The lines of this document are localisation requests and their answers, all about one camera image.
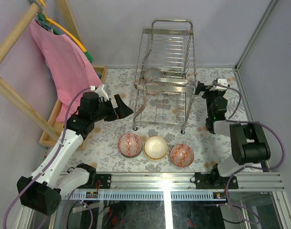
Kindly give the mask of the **blue patterned bowl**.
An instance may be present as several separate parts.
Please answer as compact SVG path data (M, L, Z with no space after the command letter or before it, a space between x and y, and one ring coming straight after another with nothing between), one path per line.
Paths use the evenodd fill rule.
M184 78L184 74L180 71L170 69L170 70L165 72L164 77L182 79L182 78Z

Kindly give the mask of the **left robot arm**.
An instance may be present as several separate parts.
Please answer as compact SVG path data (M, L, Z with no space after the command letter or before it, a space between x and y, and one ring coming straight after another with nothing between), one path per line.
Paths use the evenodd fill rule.
M119 94L114 97L117 107L113 107L111 99L102 94L83 94L79 107L67 120L47 158L29 177L18 180L17 189L23 206L50 216L68 193L78 187L92 188L97 184L96 169L84 163L64 177L60 174L71 155L94 129L95 122L111 122L133 114Z

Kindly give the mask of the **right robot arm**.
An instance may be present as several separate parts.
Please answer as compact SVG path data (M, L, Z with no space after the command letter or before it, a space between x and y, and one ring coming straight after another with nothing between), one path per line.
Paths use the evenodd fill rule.
M235 173L245 166L270 158L270 148L262 127L258 124L230 122L226 119L228 100L224 97L230 88L227 80L216 79L212 85L198 82L195 94L206 100L207 131L230 138L231 155L213 165L209 174L195 173L197 189L237 189Z

